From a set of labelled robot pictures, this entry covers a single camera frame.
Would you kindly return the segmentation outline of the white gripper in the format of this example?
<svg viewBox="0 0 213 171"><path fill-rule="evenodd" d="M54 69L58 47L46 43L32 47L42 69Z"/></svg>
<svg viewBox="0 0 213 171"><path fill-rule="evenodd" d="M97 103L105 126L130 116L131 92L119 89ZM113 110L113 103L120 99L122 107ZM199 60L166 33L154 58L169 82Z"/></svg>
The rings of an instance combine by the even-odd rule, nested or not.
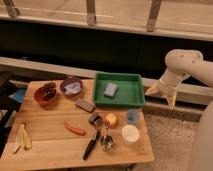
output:
<svg viewBox="0 0 213 171"><path fill-rule="evenodd" d="M175 76L165 76L163 75L158 81L157 85L153 84L150 88L145 92L146 95L152 95L158 92L158 90L164 95L168 95L166 97L168 106L170 109L173 109L176 102L176 93L177 87L179 84L179 79Z"/></svg>

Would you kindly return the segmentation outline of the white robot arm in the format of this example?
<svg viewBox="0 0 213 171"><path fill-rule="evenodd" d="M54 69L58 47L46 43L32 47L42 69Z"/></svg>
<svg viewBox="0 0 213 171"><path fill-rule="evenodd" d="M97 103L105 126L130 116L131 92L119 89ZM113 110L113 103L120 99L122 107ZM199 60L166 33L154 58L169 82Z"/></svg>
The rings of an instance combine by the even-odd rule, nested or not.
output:
<svg viewBox="0 0 213 171"><path fill-rule="evenodd" d="M166 70L146 95L162 93L171 109L178 86L192 76L213 88L213 62L205 61L198 50L174 49L165 56ZM194 138L187 171L213 171L213 100L204 110Z"/></svg>

